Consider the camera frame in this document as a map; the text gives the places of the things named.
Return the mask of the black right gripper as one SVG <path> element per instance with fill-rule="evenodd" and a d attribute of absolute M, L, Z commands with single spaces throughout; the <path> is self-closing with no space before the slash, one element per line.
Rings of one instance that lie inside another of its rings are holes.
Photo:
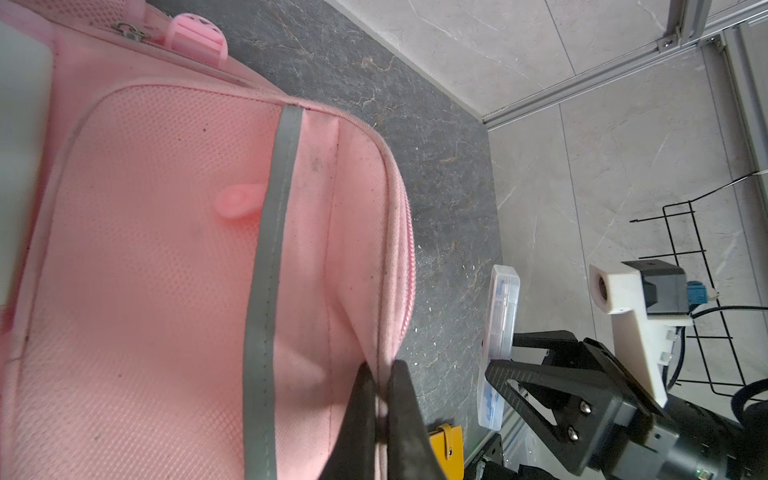
<path fill-rule="evenodd" d="M 560 331 L 524 333 L 542 364 L 493 360 L 485 378 L 571 474 L 607 479 L 764 479 L 767 406 L 735 395 L 723 417 L 671 396 L 660 406 L 601 343 Z"/>

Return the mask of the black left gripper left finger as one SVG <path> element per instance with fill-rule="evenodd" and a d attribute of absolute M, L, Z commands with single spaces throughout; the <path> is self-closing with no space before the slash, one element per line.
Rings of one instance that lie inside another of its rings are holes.
<path fill-rule="evenodd" d="M 377 389 L 363 363 L 357 372 L 336 444 L 320 480 L 371 480 L 375 476 Z"/>

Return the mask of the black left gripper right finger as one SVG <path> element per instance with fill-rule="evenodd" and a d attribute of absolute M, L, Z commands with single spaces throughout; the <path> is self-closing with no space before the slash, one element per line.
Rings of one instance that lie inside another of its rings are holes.
<path fill-rule="evenodd" d="M 387 478 L 443 480 L 429 442 L 408 365 L 395 360 L 387 392 Z"/>

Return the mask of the yellow leather wallet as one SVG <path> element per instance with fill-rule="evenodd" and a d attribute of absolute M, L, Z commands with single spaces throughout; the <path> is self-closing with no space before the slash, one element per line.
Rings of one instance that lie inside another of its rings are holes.
<path fill-rule="evenodd" d="M 464 446 L 461 426 L 442 424 L 429 434 L 434 455 L 448 480 L 464 479 Z"/>

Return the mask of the clear plastic ruler case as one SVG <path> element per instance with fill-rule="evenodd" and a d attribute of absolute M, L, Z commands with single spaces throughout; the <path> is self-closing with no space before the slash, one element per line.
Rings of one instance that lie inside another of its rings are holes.
<path fill-rule="evenodd" d="M 506 402 L 486 380 L 485 370 L 491 360 L 511 358 L 520 287 L 520 277 L 513 267 L 492 267 L 476 390 L 478 424 L 492 431 L 502 427 Z"/>

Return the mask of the pink student backpack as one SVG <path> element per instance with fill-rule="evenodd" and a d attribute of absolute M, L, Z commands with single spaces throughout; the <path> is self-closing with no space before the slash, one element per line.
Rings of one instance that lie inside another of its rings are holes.
<path fill-rule="evenodd" d="M 414 301 L 366 123 L 143 1 L 1 5 L 1 475 L 319 479 Z"/>

